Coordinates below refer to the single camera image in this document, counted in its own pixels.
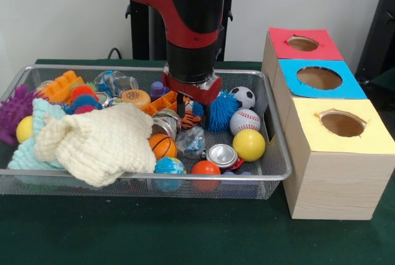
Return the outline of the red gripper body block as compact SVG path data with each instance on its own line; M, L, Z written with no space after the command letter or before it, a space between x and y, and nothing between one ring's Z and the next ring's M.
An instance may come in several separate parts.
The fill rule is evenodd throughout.
M204 105L212 103L222 89L222 78L216 74L203 83L182 83L175 80L169 73L164 72L162 83L171 91L181 93Z

